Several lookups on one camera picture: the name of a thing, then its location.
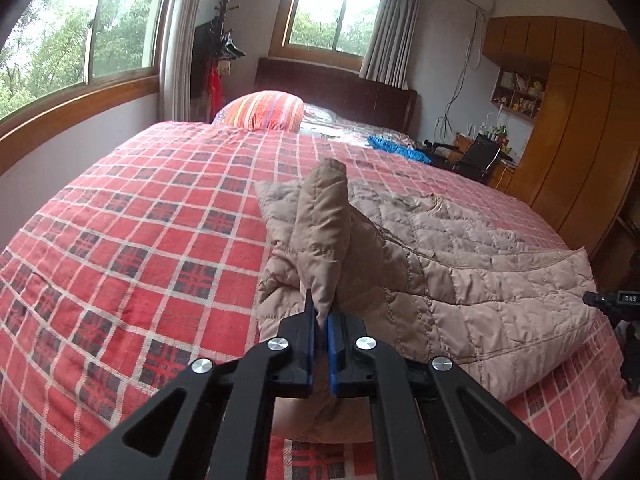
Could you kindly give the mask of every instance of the dark wooden headboard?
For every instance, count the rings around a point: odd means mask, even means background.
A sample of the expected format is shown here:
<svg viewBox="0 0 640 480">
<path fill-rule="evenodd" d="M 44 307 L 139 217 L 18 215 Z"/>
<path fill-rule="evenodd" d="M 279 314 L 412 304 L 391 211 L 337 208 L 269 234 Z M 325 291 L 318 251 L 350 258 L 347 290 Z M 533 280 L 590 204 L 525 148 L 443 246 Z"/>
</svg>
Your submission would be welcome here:
<svg viewBox="0 0 640 480">
<path fill-rule="evenodd" d="M 258 60 L 254 89 L 288 92 L 345 119 L 402 133 L 409 129 L 418 95 L 347 70 L 266 57 Z"/>
</svg>

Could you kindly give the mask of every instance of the red plaid bedspread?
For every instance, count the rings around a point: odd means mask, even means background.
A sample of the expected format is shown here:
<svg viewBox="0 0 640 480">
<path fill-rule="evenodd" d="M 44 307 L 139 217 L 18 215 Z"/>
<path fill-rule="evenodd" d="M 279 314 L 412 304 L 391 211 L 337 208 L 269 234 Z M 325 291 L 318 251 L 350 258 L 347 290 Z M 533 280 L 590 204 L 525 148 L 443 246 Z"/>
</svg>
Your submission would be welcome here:
<svg viewBox="0 0 640 480">
<path fill-rule="evenodd" d="M 0 256 L 1 418 L 43 478 L 56 478 L 197 356 L 238 358 L 269 247 L 253 182 L 316 160 L 351 179 L 439 193 L 532 246 L 563 247 L 523 203 L 452 173 L 320 137 L 161 123 L 62 189 Z M 508 407 L 583 476 L 607 439 L 622 357 L 601 318 L 590 340 Z M 272 437 L 268 476 L 374 477 L 371 444 Z"/>
</svg>

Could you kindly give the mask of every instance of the wooden desk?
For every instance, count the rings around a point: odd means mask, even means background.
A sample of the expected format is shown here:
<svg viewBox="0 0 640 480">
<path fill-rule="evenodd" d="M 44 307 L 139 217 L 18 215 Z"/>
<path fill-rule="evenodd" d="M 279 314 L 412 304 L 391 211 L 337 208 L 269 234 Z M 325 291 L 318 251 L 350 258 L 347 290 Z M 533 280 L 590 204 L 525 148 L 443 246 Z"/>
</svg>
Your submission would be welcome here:
<svg viewBox="0 0 640 480">
<path fill-rule="evenodd" d="M 467 136 L 456 134 L 456 140 L 453 144 L 459 147 L 462 153 L 465 153 L 473 143 L 473 140 L 469 139 Z M 449 162 L 454 163 L 462 158 L 462 153 L 449 152 L 449 156 L 447 158 Z M 516 166 L 513 163 L 499 158 L 494 163 L 494 166 L 489 173 L 489 179 L 485 184 L 504 193 L 507 191 L 507 186 L 513 178 L 515 171 Z"/>
</svg>

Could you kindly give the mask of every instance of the silver screw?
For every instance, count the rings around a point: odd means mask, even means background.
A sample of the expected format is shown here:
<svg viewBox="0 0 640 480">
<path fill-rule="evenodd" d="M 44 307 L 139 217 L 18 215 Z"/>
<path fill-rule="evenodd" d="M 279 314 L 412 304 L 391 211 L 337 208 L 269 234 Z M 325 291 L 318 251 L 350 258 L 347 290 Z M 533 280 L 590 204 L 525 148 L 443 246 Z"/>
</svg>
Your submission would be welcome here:
<svg viewBox="0 0 640 480">
<path fill-rule="evenodd" d="M 436 357 L 431 361 L 431 366 L 439 372 L 447 372 L 453 368 L 453 361 L 448 357 Z"/>
<path fill-rule="evenodd" d="M 289 346 L 289 341 L 287 341 L 283 337 L 274 337 L 273 339 L 269 339 L 267 346 L 269 347 L 269 350 L 284 350 L 287 346 Z"/>
<path fill-rule="evenodd" d="M 359 337 L 356 341 L 356 346 L 360 350 L 371 350 L 376 346 L 376 340 L 369 336 Z"/>
<path fill-rule="evenodd" d="M 191 363 L 191 370 L 193 370 L 197 374 L 206 374 L 212 368 L 213 363 L 206 358 L 198 359 L 197 361 Z"/>
</svg>

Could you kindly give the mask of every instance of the curtain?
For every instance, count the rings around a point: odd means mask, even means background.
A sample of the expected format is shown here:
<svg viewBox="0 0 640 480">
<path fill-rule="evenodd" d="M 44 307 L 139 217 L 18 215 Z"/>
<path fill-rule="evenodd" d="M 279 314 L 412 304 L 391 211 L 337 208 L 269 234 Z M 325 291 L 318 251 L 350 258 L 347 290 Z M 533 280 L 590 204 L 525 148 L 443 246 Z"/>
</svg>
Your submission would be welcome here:
<svg viewBox="0 0 640 480">
<path fill-rule="evenodd" d="M 380 0 L 360 77 L 402 88 L 420 0 Z"/>
<path fill-rule="evenodd" d="M 160 118 L 190 120 L 193 31 L 200 0 L 169 0 L 160 63 Z"/>
</svg>

